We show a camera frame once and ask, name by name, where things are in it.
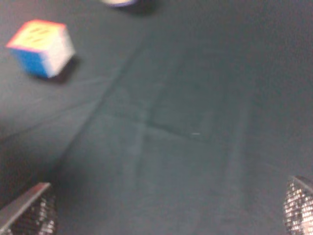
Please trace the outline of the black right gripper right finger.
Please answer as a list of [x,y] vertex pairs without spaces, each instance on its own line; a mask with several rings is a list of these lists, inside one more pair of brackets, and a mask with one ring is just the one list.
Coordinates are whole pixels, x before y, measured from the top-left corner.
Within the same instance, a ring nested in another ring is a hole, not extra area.
[[313,234],[313,182],[303,176],[291,176],[283,204],[288,235]]

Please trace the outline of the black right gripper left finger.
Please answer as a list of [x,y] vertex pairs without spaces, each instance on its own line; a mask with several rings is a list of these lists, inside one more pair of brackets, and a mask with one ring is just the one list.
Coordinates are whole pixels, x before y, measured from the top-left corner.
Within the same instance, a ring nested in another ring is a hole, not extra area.
[[51,183],[38,183],[0,211],[2,235],[55,235],[56,196]]

